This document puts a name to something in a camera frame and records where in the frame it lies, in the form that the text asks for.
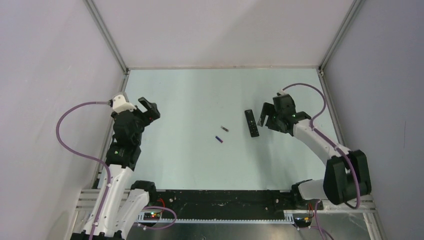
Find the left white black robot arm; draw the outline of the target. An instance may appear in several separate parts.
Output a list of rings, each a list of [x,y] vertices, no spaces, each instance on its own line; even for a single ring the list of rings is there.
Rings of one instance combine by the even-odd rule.
[[[123,93],[110,102],[113,135],[105,158],[105,180],[87,223],[81,232],[72,233],[72,240],[124,240],[141,210],[158,202],[155,184],[141,181],[121,203],[141,154],[142,134],[161,116],[157,104],[140,97],[138,102],[146,109],[141,111]]]

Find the black silver battery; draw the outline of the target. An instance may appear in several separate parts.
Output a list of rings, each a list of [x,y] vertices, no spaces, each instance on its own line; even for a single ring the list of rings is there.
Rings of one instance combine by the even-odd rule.
[[[227,128],[226,128],[226,127],[224,127],[224,126],[220,126],[220,128],[221,128],[222,130],[226,131],[226,132],[229,132],[229,129],[227,129]]]

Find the black remote control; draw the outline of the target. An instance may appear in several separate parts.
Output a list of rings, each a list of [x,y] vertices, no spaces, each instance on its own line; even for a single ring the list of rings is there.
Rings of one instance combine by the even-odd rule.
[[[248,126],[250,136],[252,138],[259,137],[260,134],[259,134],[259,131],[258,131],[258,128],[257,128],[257,124],[256,124],[256,121],[255,121],[253,111],[251,109],[248,109],[248,110],[244,111],[244,114],[245,114],[245,118],[246,118],[246,121],[247,121],[247,126]]]

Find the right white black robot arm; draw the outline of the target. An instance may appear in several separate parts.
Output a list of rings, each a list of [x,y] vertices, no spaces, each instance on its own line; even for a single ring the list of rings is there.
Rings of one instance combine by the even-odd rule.
[[[289,134],[304,143],[324,164],[324,177],[292,185],[291,204],[304,209],[311,200],[329,200],[334,205],[358,200],[372,192],[366,154],[335,143],[312,125],[312,117],[297,112],[289,94],[278,93],[273,102],[265,102],[258,126]]]

